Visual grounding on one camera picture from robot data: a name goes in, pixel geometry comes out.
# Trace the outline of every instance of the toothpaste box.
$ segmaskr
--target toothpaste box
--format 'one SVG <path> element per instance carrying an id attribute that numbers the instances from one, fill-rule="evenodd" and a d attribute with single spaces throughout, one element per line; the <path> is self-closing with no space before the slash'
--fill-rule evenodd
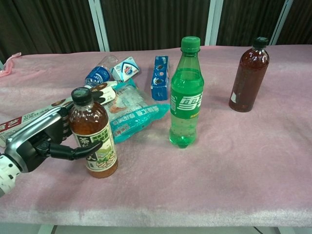
<path id="1" fill-rule="evenodd" d="M 140 71 L 133 57 L 128 57 L 112 69 L 115 80 L 125 82 Z"/>
<path id="2" fill-rule="evenodd" d="M 91 88 L 91 91 L 92 92 L 96 92 L 96 91 L 102 91 L 103 92 L 103 94 L 100 96 L 100 98 L 102 98 L 102 100 L 103 100 L 101 102 L 101 104 L 103 105 L 103 104 L 110 102 L 110 101 L 115 99 L 116 92 L 111 87 L 114 85 L 115 85 L 115 81 L 110 82 L 110 83 L 103 83 L 103 84 L 100 84 L 94 88 Z M 73 101 L 72 97 L 68 97 L 66 99 L 54 102 L 45 108 L 30 112 L 28 114 L 25 114 L 23 116 L 20 116 L 18 118 L 14 118 L 10 121 L 7 121 L 5 123 L 0 124 L 0 146 L 5 147 L 6 146 L 6 140 L 13 133 L 15 133 L 17 130 L 21 129 L 22 127 L 24 127 L 25 125 L 27 125 L 28 123 L 30 123 L 31 121 L 36 119 L 37 117 L 41 116 L 42 114 L 46 113 L 47 111 L 51 110 L 52 108 L 54 108 L 56 106 L 64 106 L 65 107 L 66 105 L 68 105 L 72 101 Z"/>
<path id="3" fill-rule="evenodd" d="M 168 99 L 169 60 L 168 56 L 156 56 L 151 84 L 152 98 L 157 101 Z"/>

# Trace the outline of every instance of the pink fabric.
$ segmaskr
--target pink fabric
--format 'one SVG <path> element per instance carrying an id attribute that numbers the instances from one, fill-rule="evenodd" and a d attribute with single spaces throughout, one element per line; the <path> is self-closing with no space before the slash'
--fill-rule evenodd
<path id="1" fill-rule="evenodd" d="M 12 58 L 16 58 L 19 56 L 21 56 L 21 52 L 18 52 L 16 54 L 12 55 L 10 58 L 8 58 L 8 60 L 6 61 L 6 63 L 3 66 L 3 70 L 0 70 L 0 77 L 7 76 L 8 74 L 11 73 L 12 67 L 13 67 Z"/>
<path id="2" fill-rule="evenodd" d="M 198 140 L 168 141 L 170 114 L 117 145 L 118 170 L 95 179 L 85 161 L 47 159 L 0 198 L 3 222 L 103 226 L 312 226 L 312 45 L 270 46 L 270 65 L 254 108 L 228 107 L 246 47 L 202 47 L 205 91 Z M 0 79 L 0 122 L 68 97 L 106 53 L 14 58 Z M 170 74 L 180 49 L 133 56 L 134 80 L 151 93 L 156 55 Z M 64 144 L 76 146 L 73 137 Z"/>

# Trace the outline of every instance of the green soda bottle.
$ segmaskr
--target green soda bottle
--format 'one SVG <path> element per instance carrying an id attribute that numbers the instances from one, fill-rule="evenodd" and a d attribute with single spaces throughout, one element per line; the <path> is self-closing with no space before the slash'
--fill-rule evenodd
<path id="1" fill-rule="evenodd" d="M 182 39 L 182 56 L 171 80 L 169 139 L 179 148 L 186 148 L 196 140 L 196 125 L 204 89 L 198 61 L 199 46 L 198 37 Z"/>

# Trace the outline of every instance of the black bottle cap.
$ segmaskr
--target black bottle cap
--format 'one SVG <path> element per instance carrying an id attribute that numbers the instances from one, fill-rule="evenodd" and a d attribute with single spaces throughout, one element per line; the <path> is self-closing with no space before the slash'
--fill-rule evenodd
<path id="1" fill-rule="evenodd" d="M 72 99 L 77 106 L 85 106 L 93 101 L 91 91 L 86 87 L 74 89 L 72 91 Z"/>
<path id="2" fill-rule="evenodd" d="M 267 38 L 257 37 L 253 39 L 253 47 L 257 49 L 263 49 L 267 46 L 269 40 Z"/>

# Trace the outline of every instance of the teal plastic bag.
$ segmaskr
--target teal plastic bag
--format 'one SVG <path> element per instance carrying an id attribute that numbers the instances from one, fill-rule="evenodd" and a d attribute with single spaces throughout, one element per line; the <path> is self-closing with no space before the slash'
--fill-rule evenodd
<path id="1" fill-rule="evenodd" d="M 145 92 L 137 89 L 132 79 L 113 86 L 116 98 L 104 105 L 107 111 L 114 142 L 120 143 L 141 131 L 151 122 L 161 119 L 169 104 L 155 102 Z"/>

